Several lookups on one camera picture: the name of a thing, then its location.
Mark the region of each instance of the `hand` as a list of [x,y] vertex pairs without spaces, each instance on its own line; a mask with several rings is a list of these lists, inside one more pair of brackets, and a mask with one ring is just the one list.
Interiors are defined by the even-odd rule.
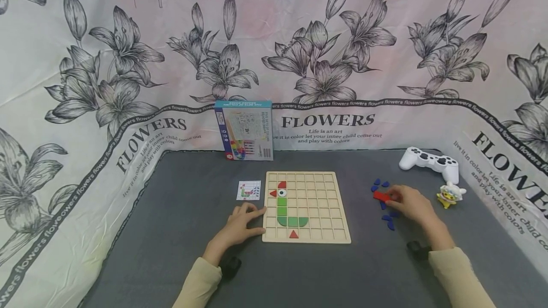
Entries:
[[386,193],[392,197],[392,201],[386,201],[386,206],[401,211],[405,217],[419,225],[424,227],[430,222],[439,220],[430,200],[417,189],[406,185],[394,185]]
[[248,229],[247,225],[265,212],[266,207],[258,210],[254,204],[248,202],[241,207],[234,207],[225,227],[208,243],[202,258],[218,266],[221,257],[229,247],[243,243],[249,237],[262,235],[265,232],[264,228]]

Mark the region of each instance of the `cardboard box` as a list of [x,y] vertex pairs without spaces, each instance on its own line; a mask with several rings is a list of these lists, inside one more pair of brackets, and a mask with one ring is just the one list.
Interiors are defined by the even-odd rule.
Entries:
[[228,160],[272,161],[270,101],[217,101],[215,114]]

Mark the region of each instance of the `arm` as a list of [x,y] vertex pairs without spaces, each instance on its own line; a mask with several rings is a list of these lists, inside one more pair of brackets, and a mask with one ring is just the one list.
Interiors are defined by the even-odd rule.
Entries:
[[257,210],[255,205],[248,202],[234,208],[226,226],[208,243],[202,257],[198,258],[192,266],[173,308],[204,308],[206,306],[221,280],[219,262],[223,254],[229,247],[264,233],[263,228],[247,228],[249,221],[260,217],[264,212],[266,207]]
[[473,272],[470,260],[455,246],[447,226],[436,215],[430,201],[408,186],[393,186],[388,194],[394,201],[387,201],[387,206],[401,211],[421,225],[425,232],[432,246],[430,265],[453,308],[494,308],[493,301]]

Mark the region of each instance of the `yellow toy figure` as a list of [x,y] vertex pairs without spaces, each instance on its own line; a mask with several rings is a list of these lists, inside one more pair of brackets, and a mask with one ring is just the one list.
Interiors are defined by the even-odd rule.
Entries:
[[466,193],[466,189],[459,188],[451,182],[440,187],[441,193],[437,193],[438,201],[443,204],[443,208],[447,209],[452,204],[457,204],[457,201],[462,201],[462,194]]

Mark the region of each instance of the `wooden puzzle board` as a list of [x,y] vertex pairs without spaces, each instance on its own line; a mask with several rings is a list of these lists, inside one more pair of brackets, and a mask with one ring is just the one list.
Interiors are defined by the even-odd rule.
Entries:
[[335,172],[269,171],[264,205],[264,242],[351,243]]

